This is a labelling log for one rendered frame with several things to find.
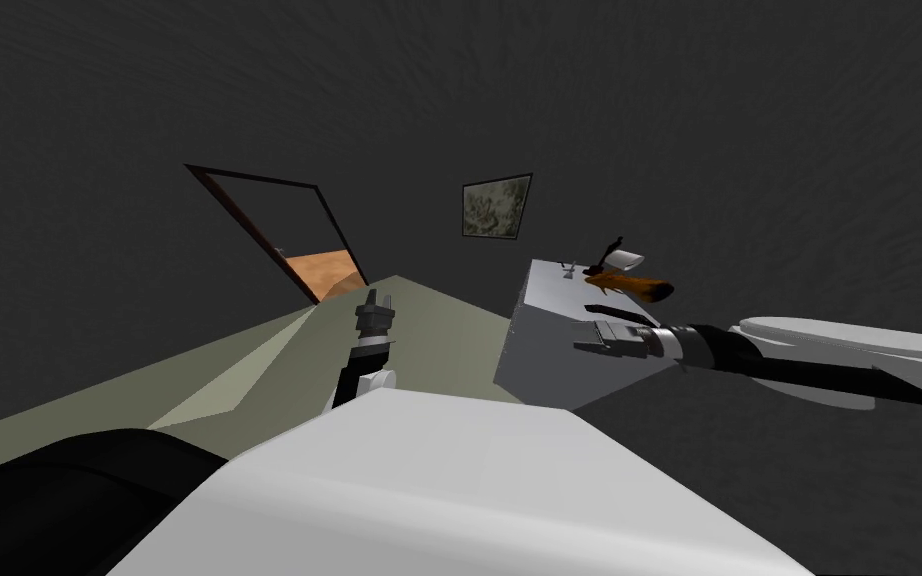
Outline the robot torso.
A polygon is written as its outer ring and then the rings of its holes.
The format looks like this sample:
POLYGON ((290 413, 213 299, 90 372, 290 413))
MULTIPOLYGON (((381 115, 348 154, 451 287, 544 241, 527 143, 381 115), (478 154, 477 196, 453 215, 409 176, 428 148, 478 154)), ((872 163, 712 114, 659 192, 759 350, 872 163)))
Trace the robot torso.
POLYGON ((558 409, 378 389, 221 466, 108 576, 813 576, 558 409))

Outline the black flat knife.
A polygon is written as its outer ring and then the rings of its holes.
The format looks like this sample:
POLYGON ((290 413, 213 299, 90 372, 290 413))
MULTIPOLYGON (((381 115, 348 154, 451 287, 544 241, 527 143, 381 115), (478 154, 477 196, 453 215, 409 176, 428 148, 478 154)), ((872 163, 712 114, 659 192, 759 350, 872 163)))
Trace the black flat knife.
POLYGON ((658 328, 659 325, 649 318, 635 312, 628 310, 623 310, 623 308, 615 308, 612 306, 600 305, 600 304, 589 304, 584 306, 587 312, 601 314, 608 317, 618 318, 624 321, 630 321, 642 326, 650 328, 658 328))

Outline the dark framed wall picture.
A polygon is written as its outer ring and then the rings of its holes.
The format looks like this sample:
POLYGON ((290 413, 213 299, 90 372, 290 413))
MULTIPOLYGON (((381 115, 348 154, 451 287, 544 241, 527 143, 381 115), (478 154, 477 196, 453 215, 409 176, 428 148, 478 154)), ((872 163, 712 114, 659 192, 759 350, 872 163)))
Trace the dark framed wall picture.
POLYGON ((516 240, 528 202, 532 173, 462 186, 461 234, 464 237, 516 240))

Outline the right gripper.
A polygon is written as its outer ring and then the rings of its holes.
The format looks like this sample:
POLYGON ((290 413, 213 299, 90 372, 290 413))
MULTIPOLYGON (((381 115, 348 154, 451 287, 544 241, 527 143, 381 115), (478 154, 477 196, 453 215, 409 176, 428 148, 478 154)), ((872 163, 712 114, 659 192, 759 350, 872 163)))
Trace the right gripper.
POLYGON ((645 359, 661 357, 661 339, 654 329, 620 323, 593 321, 598 332, 604 332, 604 344, 574 342, 573 346, 593 354, 613 354, 645 359))

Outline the dark brown open door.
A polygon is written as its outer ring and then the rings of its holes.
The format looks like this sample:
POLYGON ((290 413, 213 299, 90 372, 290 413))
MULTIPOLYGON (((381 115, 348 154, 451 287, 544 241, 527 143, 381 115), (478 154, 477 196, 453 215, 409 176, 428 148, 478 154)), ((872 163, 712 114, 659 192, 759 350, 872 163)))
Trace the dark brown open door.
POLYGON ((193 164, 186 168, 289 279, 304 305, 369 285, 356 250, 315 184, 193 164))

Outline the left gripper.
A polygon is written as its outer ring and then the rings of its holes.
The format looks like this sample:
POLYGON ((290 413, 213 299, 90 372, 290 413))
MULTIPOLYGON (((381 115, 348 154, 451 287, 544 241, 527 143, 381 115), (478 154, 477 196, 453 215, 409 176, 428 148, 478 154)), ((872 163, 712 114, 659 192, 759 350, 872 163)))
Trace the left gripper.
POLYGON ((391 296, 385 295, 382 306, 377 305, 377 290, 370 289, 364 304, 356 307, 358 324, 391 324, 394 318, 391 296))

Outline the grey table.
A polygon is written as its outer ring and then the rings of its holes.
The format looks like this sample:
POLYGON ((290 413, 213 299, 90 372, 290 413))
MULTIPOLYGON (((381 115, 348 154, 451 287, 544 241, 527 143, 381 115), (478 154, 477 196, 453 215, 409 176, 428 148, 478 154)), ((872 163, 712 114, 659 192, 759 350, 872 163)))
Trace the grey table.
POLYGON ((565 278, 562 264, 533 259, 514 307, 494 383, 524 404, 574 410, 674 365, 669 359, 594 354, 574 346, 576 321, 609 321, 587 305, 649 315, 637 301, 601 293, 582 266, 565 278))

